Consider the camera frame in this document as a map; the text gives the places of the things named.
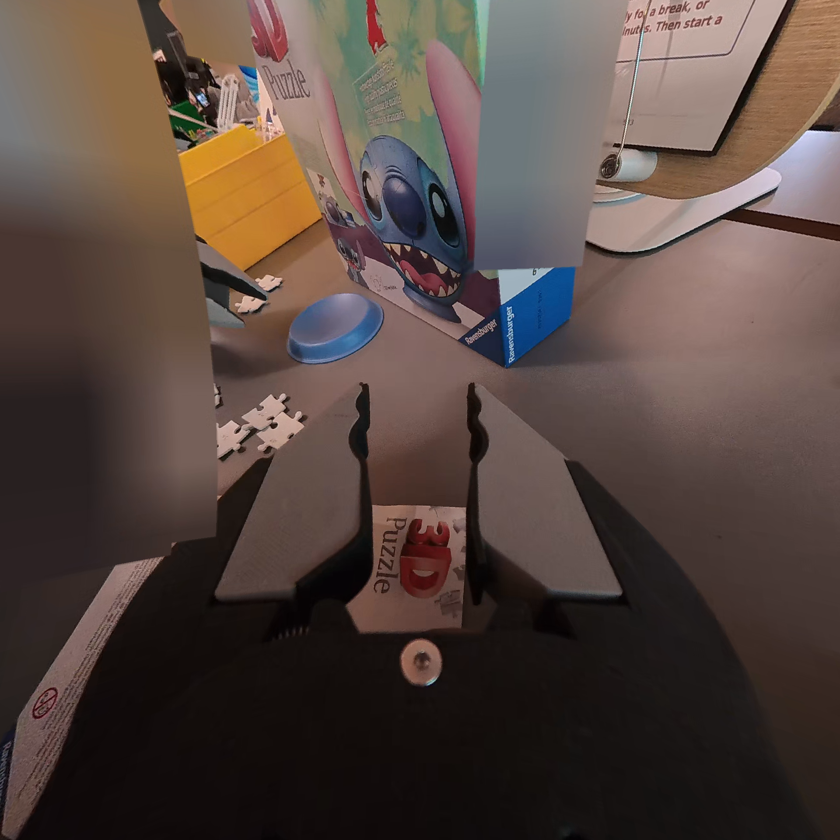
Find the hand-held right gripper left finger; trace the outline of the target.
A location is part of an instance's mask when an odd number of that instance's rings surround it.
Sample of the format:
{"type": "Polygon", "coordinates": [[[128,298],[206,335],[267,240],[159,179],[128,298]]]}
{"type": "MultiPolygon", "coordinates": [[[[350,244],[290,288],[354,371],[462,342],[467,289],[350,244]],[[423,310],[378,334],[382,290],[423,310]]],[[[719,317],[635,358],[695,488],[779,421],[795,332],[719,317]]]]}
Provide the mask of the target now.
{"type": "Polygon", "coordinates": [[[360,383],[273,456],[227,562],[220,602],[351,602],[372,573],[370,387],[360,383]]]}

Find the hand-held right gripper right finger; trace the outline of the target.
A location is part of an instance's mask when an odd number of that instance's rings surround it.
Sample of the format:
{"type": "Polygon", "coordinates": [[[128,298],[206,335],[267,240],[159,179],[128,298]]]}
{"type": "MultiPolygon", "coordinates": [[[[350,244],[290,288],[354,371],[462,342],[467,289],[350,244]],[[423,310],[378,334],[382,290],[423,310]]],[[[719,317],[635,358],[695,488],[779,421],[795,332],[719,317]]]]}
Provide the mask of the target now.
{"type": "Polygon", "coordinates": [[[623,594],[567,459],[486,387],[467,391],[466,576],[472,602],[623,594]]]}

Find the white instruction leaflet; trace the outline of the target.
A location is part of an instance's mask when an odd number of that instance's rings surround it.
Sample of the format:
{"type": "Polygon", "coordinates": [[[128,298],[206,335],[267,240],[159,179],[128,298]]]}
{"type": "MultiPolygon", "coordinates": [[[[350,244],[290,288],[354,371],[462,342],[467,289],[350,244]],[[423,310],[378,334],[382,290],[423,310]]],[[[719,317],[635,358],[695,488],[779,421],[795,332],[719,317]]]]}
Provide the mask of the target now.
{"type": "MultiPolygon", "coordinates": [[[[373,506],[373,567],[348,604],[363,634],[427,634],[461,628],[466,578],[463,508],[373,506]]],[[[123,563],[104,578],[2,738],[2,837],[18,838],[66,745],[97,662],[162,558],[123,563]]]]}

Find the blue round plastic puzzle stand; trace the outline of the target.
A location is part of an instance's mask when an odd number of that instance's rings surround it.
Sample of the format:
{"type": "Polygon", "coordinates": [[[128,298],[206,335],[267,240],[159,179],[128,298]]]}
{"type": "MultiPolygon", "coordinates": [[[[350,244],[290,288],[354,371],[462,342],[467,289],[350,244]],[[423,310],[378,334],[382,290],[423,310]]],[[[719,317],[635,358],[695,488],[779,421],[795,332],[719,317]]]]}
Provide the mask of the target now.
{"type": "Polygon", "coordinates": [[[339,361],[372,341],[383,322],[378,302],[358,293],[336,293],[313,302],[294,318],[287,352],[304,364],[339,361]]]}

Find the cartoon printed puzzle box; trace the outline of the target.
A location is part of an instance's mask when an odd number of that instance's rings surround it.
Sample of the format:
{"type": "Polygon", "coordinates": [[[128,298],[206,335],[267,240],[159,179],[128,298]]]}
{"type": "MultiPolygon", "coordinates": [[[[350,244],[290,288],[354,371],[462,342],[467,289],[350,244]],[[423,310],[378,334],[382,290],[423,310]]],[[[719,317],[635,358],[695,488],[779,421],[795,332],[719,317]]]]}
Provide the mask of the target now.
{"type": "Polygon", "coordinates": [[[477,269],[488,2],[247,1],[259,79],[349,278],[503,367],[573,267],[477,269]]]}

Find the yellow storage box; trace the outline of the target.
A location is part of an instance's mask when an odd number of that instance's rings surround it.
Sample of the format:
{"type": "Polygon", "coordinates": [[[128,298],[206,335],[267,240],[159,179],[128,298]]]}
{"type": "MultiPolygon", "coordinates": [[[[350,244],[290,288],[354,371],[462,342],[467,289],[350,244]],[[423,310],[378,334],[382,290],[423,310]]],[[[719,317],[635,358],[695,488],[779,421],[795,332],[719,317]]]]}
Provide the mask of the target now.
{"type": "Polygon", "coordinates": [[[322,219],[284,133],[265,140],[239,125],[178,160],[196,234],[240,269],[322,219]]]}

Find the green flat plate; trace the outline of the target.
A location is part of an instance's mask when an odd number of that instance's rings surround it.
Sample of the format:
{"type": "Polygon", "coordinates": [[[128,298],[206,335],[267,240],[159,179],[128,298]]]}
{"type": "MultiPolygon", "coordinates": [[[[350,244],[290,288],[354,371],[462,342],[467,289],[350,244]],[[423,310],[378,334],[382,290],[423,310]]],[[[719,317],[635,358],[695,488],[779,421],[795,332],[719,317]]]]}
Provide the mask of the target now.
{"type": "Polygon", "coordinates": [[[196,106],[188,100],[168,106],[167,113],[173,134],[178,140],[197,144],[218,134],[217,128],[206,122],[196,106]]]}

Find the white plastic lattice part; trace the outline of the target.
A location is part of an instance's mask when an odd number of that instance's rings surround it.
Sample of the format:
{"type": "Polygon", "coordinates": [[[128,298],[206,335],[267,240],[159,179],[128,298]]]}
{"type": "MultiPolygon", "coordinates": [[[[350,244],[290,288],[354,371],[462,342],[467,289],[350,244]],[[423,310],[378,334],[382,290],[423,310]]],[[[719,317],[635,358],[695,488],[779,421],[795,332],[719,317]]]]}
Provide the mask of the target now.
{"type": "Polygon", "coordinates": [[[254,128],[259,108],[245,77],[227,73],[219,82],[216,127],[225,133],[239,125],[254,128]]]}

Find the black toy robot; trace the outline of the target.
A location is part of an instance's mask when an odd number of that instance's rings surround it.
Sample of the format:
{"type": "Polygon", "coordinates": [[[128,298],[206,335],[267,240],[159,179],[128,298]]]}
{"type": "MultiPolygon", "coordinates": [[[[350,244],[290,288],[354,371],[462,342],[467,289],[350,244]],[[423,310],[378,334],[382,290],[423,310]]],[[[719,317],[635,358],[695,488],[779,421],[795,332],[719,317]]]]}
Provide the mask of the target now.
{"type": "Polygon", "coordinates": [[[219,99],[219,87],[210,66],[186,52],[182,34],[166,33],[166,48],[157,48],[153,59],[164,99],[169,107],[190,102],[199,112],[210,113],[219,99]]]}

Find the small white cylinder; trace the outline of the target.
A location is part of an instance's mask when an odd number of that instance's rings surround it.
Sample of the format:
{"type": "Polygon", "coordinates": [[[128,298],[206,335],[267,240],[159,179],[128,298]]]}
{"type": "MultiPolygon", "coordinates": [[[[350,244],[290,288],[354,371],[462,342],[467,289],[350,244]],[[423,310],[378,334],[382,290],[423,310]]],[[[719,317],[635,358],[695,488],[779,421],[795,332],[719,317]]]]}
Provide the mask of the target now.
{"type": "Polygon", "coordinates": [[[657,163],[655,151],[618,149],[602,161],[598,179],[612,183],[643,182],[655,172],[657,163]]]}

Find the wooden hoop stand white base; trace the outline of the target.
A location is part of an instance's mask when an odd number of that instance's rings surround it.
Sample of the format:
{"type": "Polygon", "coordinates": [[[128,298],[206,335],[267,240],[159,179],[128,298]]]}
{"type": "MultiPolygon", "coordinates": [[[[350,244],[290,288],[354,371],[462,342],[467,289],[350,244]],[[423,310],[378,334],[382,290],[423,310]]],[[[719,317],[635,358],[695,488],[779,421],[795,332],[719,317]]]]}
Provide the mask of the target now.
{"type": "Polygon", "coordinates": [[[794,2],[749,96],[715,154],[655,151],[643,182],[600,181],[586,241],[614,254],[657,250],[771,194],[771,164],[800,139],[838,92],[838,2],[794,2]]]}

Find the white printed sign board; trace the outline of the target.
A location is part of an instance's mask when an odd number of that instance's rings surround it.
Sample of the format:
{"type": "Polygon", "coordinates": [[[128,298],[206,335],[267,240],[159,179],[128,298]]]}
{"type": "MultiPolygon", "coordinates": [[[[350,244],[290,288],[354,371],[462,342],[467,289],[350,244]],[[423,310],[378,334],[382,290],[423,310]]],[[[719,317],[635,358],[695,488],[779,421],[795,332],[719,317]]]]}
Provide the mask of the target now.
{"type": "Polygon", "coordinates": [[[715,154],[794,5],[629,2],[607,139],[644,150],[715,154]]]}

